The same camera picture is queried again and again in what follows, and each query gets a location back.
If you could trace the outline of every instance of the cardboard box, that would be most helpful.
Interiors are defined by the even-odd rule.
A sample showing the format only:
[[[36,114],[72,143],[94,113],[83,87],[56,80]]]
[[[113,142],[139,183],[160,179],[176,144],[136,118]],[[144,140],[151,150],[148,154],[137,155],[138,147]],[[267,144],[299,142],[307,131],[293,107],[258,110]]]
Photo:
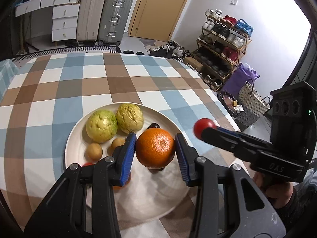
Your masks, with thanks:
[[[198,62],[196,59],[192,58],[192,57],[185,57],[184,64],[190,64],[191,66],[193,66],[198,72],[202,69],[203,64],[201,64],[200,62]]]

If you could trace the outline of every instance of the screw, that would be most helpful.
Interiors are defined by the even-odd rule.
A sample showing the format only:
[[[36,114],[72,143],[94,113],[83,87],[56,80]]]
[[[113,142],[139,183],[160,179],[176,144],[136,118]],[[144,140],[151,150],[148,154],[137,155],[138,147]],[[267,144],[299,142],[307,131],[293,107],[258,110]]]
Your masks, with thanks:
[[[78,168],[78,164],[73,163],[69,166],[70,170],[76,170]]]
[[[237,171],[241,170],[241,166],[239,164],[233,164],[232,168]]]
[[[199,163],[205,163],[205,162],[206,162],[206,158],[203,157],[203,156],[197,157],[196,160],[197,160],[197,162],[199,162]]]
[[[105,157],[105,161],[108,162],[108,163],[113,162],[114,159],[115,159],[115,158],[114,158],[113,156],[107,156],[107,157]]]

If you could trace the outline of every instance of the red ball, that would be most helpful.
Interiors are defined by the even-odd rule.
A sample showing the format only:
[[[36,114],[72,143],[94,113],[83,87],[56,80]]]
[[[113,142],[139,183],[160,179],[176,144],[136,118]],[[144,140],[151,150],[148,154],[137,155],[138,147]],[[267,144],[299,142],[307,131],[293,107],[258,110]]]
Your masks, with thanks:
[[[87,162],[87,163],[84,163],[82,166],[91,166],[91,165],[93,165],[93,163]]]
[[[201,133],[204,129],[206,128],[217,128],[217,126],[214,124],[214,122],[208,118],[202,118],[199,119],[197,122],[194,124],[194,134],[195,136],[201,140]]]

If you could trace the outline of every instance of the rug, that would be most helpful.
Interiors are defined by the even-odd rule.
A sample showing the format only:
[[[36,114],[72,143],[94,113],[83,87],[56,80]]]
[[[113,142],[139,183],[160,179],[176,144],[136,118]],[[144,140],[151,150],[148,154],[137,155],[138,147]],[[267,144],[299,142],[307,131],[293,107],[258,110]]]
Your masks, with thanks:
[[[49,49],[34,53],[29,53],[27,55],[17,55],[11,58],[13,62],[22,61],[25,59],[36,58],[42,55],[52,55],[59,53],[67,53],[67,52],[78,52],[78,51],[103,51],[104,53],[121,53],[121,50],[118,46],[81,46],[81,47],[63,47],[57,49]]]
[[[160,47],[166,45],[164,41],[158,41],[154,39],[140,38],[140,42],[145,47],[145,49],[150,52],[150,48]]]

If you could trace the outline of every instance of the silver suitcase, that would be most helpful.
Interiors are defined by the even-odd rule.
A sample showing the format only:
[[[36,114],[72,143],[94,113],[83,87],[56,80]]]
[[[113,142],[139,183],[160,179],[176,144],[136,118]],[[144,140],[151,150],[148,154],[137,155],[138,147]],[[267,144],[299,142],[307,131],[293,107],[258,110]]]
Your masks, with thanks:
[[[100,17],[105,0],[81,0],[78,21],[77,41],[96,41]]]
[[[119,45],[133,0],[106,0],[102,9],[98,39]]]

